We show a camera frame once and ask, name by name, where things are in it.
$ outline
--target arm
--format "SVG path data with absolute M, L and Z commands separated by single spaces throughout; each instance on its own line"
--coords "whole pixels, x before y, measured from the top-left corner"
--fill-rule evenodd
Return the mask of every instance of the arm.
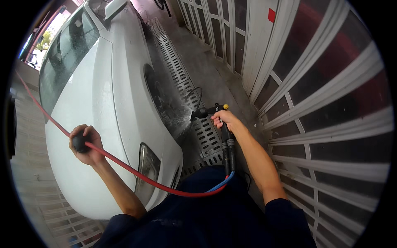
M 113 170 L 108 161 L 101 153 L 90 150 L 87 153 L 77 152 L 72 145 L 72 138 L 81 130 L 84 130 L 83 136 L 90 133 L 92 143 L 103 149 L 99 133 L 92 127 L 80 125 L 70 133 L 69 147 L 74 155 L 83 163 L 90 165 L 95 172 L 101 177 L 106 184 L 110 193 L 116 200 L 123 213 L 140 218 L 146 213 L 146 209 L 134 192 L 123 182 L 119 175 Z
M 211 119 L 214 120 L 214 125 L 217 128 L 221 128 L 226 122 L 228 129 L 235 135 L 237 142 L 243 150 L 248 169 L 263 194 L 265 205 L 274 199 L 287 199 L 272 159 L 254 137 L 252 137 L 244 124 L 230 111 L 225 110 L 216 112 Z

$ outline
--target red sticker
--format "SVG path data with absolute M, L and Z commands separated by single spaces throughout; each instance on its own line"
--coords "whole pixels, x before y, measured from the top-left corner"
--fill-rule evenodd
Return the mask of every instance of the red sticker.
M 268 15 L 268 19 L 269 21 L 274 23 L 274 19 L 276 18 L 276 13 L 274 12 L 274 10 L 269 9 L 269 15 Z

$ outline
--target red hose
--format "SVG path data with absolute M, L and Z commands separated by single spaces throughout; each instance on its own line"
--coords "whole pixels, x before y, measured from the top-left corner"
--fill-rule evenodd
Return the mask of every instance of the red hose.
M 61 126 L 56 120 L 54 120 L 48 113 L 47 111 L 45 111 L 43 109 L 43 107 L 40 105 L 40 103 L 36 100 L 36 98 L 34 98 L 34 96 L 32 95 L 32 92 L 30 92 L 28 86 L 26 85 L 26 83 L 23 81 L 23 79 L 21 78 L 21 76 L 19 75 L 18 72 L 17 76 L 19 77 L 19 79 L 21 80 L 22 84 L 25 86 L 25 89 L 27 90 L 27 92 L 29 93 L 30 97 L 33 99 L 33 101 L 35 102 L 35 104 L 40 108 L 40 110 L 43 112 L 43 114 L 52 122 L 54 123 L 54 125 L 56 125 L 66 136 L 70 136 L 70 133 L 68 131 L 66 131 L 66 129 L 64 129 L 63 126 Z M 140 173 L 139 171 L 135 170 L 134 168 L 132 168 L 131 166 L 129 166 L 128 164 L 124 163 L 123 161 L 119 160 L 118 158 L 116 158 L 115 156 L 113 156 L 112 154 L 110 154 L 109 152 L 95 146 L 93 143 L 91 142 L 85 142 L 85 145 L 94 149 L 95 151 L 101 153 L 102 155 L 104 155 L 105 157 L 109 158 L 110 160 L 112 160 L 113 162 L 115 162 L 116 164 L 120 165 L 121 167 L 123 167 L 124 169 L 128 170 L 129 172 L 131 172 L 132 174 L 136 175 L 137 177 L 139 177 L 140 179 L 142 179 L 143 181 L 147 182 L 148 184 L 151 184 L 159 189 L 162 189 L 164 191 L 167 191 L 171 194 L 176 194 L 178 196 L 187 196 L 187 197 L 204 197 L 204 196 L 211 196 L 214 194 L 219 193 L 220 191 L 222 191 L 226 185 L 220 187 L 217 190 L 211 191 L 211 192 L 204 192 L 204 193 L 189 193 L 189 192 L 184 192 L 184 191 L 179 191 L 170 187 L 167 187 L 165 185 L 162 185 L 148 177 L 146 177 L 145 175 L 143 175 L 142 173 Z

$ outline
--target person's left hand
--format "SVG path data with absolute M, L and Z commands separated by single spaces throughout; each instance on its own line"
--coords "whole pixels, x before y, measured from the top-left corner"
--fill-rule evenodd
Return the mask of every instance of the person's left hand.
M 103 164 L 103 162 L 106 162 L 105 156 L 95 151 L 94 149 L 90 149 L 87 153 L 80 153 L 76 151 L 72 143 L 72 138 L 76 136 L 81 130 L 84 130 L 83 136 L 87 136 L 87 134 L 90 133 L 92 143 L 95 146 L 103 149 L 100 135 L 95 130 L 95 128 L 93 126 L 87 126 L 86 124 L 79 125 L 70 132 L 69 136 L 69 148 L 73 151 L 76 158 L 78 158 L 81 162 L 93 167 Z

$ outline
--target drainage channel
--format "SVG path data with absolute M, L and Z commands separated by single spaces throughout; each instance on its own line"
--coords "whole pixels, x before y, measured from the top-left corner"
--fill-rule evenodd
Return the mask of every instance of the drainage channel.
M 199 107 L 204 107 L 204 104 L 199 102 L 200 95 L 198 92 L 200 91 L 193 91 L 195 88 L 194 84 L 157 17 L 149 20 L 148 24 L 155 37 L 156 46 L 163 63 L 179 92 L 179 96 L 192 109 L 196 109 L 198 105 L 200 105 Z M 185 179 L 205 166 L 222 164 L 221 141 L 209 117 L 196 119 L 192 123 L 191 135 L 200 148 L 201 159 L 192 165 L 183 167 L 180 180 Z

